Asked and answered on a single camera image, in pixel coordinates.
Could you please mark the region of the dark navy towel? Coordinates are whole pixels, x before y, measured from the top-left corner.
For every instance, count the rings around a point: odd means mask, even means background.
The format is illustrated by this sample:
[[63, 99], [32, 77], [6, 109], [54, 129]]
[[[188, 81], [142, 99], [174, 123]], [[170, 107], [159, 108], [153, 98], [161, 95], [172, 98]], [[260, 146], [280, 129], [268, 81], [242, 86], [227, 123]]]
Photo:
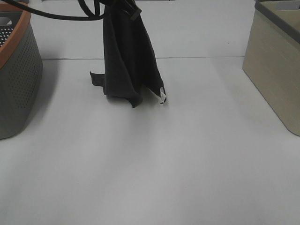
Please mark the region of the dark navy towel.
[[114, 9], [105, 2], [103, 44], [105, 72], [90, 73], [94, 86], [106, 96], [126, 99], [132, 107], [142, 101], [142, 86], [153, 92], [163, 104], [167, 100], [155, 53], [134, 0], [119, 0]]

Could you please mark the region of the beige storage bin grey rim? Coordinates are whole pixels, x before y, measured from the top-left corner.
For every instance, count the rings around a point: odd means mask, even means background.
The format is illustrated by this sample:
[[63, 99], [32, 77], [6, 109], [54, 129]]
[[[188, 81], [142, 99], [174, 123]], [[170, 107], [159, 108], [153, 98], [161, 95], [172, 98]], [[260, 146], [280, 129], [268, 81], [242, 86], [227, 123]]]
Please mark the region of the beige storage bin grey rim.
[[300, 134], [300, 2], [257, 0], [243, 71], [287, 130]]

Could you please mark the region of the grey perforated basket orange rim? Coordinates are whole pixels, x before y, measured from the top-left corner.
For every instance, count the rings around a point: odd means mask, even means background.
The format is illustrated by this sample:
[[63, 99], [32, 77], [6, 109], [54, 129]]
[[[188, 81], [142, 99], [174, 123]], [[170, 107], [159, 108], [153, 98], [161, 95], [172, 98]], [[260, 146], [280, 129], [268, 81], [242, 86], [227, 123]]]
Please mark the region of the grey perforated basket orange rim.
[[0, 137], [22, 132], [36, 100], [43, 63], [30, 23], [31, 14], [0, 5]]

